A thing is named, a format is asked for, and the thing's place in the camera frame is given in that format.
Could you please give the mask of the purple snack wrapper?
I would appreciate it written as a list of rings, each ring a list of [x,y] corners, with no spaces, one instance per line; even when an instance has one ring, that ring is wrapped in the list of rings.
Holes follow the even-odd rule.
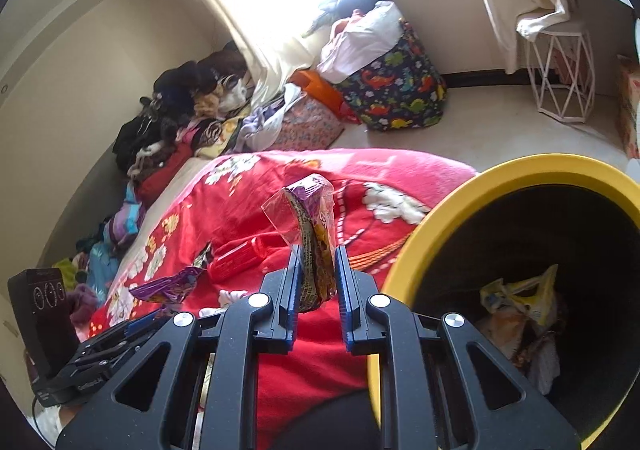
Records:
[[[194,291],[198,279],[204,274],[202,267],[189,266],[169,277],[130,288],[129,293],[143,303],[157,304],[160,308],[179,311],[186,298]]]

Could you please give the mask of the purple yellow candy wrapper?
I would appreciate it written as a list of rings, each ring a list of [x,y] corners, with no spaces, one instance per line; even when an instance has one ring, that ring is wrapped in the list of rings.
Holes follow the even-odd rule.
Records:
[[[271,225],[289,246],[302,247],[299,311],[319,308],[337,293],[333,186],[320,174],[288,184],[262,204]]]

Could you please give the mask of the trash inside bin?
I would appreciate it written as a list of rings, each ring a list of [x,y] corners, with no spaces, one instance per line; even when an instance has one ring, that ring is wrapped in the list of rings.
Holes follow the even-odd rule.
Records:
[[[480,303],[487,316],[476,324],[544,396],[561,372],[555,343],[558,269],[552,265],[539,277],[513,283],[498,279],[485,285],[480,289]]]

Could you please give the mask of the yellow rimmed black trash bin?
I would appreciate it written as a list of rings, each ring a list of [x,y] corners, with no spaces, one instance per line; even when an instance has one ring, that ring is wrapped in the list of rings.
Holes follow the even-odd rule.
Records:
[[[639,444],[639,186],[594,158],[540,154],[454,190],[383,291],[408,307],[369,360],[386,444],[408,404],[418,449]]]

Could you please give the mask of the red transparent lighter case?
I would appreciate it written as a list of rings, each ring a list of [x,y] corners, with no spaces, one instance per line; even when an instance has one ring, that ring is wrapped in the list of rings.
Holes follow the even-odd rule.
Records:
[[[209,280],[221,282],[259,266],[268,255],[268,244],[263,236],[253,236],[235,248],[216,255],[207,267]]]

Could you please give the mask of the floral patterned cushion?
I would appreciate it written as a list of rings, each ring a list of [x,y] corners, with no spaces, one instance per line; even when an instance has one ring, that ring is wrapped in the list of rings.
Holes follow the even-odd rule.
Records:
[[[327,106],[303,95],[285,112],[279,135],[269,150],[326,150],[342,132],[343,123]]]

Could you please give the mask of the orange bag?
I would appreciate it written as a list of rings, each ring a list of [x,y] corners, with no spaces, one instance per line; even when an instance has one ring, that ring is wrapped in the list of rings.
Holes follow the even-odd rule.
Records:
[[[308,96],[324,104],[339,120],[352,124],[360,123],[359,118],[344,103],[341,94],[315,70],[296,70],[288,78],[288,82],[298,86]]]

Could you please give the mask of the dinosaur print laundry basket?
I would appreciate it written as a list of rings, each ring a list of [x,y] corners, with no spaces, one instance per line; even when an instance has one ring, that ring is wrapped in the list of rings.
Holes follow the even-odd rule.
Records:
[[[411,24],[399,20],[398,43],[334,88],[356,118],[377,132],[431,127],[442,119],[445,80]]]

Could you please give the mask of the pile of dark clothes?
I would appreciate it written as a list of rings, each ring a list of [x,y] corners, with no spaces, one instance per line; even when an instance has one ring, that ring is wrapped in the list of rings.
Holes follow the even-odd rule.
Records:
[[[197,116],[216,118],[222,98],[238,88],[247,73],[239,47],[229,42],[202,60],[160,74],[152,95],[140,98],[140,113],[119,129],[112,147],[118,169],[129,170],[138,152],[151,144],[176,142],[178,130]]]

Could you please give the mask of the white clothes in basket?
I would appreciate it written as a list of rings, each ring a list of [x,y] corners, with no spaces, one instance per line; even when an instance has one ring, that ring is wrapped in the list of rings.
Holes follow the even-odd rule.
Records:
[[[402,14],[393,2],[380,0],[362,17],[348,23],[325,44],[317,72],[331,84],[341,83],[392,50],[402,35]]]

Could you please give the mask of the white vanity desk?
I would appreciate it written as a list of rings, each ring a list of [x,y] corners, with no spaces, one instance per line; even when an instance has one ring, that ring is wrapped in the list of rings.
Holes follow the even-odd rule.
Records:
[[[597,93],[617,94],[617,57],[636,58],[636,15],[630,0],[576,0],[591,37]]]

